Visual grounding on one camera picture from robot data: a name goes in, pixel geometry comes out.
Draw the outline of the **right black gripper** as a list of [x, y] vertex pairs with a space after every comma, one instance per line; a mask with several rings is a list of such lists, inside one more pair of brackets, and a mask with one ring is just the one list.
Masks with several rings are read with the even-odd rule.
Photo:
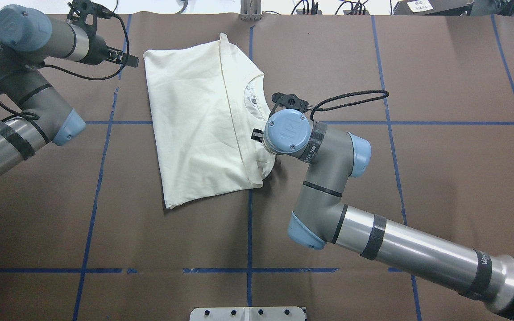
[[251, 139], [258, 141], [258, 142], [263, 142], [263, 140], [264, 140], [263, 130], [253, 129], [253, 132], [251, 134]]

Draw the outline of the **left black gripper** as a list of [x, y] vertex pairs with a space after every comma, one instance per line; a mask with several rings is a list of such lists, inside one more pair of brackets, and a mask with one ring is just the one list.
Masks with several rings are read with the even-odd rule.
[[115, 64], [124, 64], [133, 68], [138, 67], [139, 58], [121, 49], [109, 47], [103, 38], [95, 38], [92, 41], [92, 65], [98, 65], [104, 61]]

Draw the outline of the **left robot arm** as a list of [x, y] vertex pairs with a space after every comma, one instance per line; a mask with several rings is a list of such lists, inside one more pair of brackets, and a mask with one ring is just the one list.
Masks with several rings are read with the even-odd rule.
[[63, 146], [80, 134], [86, 122], [39, 72], [51, 68], [45, 59], [59, 58], [96, 66], [104, 61], [120, 70], [137, 67], [139, 59], [106, 44], [97, 20], [122, 18], [90, 0], [69, 3], [59, 21], [34, 8], [11, 4], [0, 9], [0, 176], [30, 159], [46, 144]]

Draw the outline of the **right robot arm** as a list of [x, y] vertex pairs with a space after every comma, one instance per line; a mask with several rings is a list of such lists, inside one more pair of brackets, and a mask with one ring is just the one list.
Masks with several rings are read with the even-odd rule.
[[514, 321], [514, 257], [490, 256], [341, 201], [348, 179], [360, 177], [369, 165], [368, 141], [292, 108], [271, 114], [251, 139], [271, 154], [308, 164], [288, 224], [294, 242], [315, 250], [336, 244], [482, 301], [487, 310]]

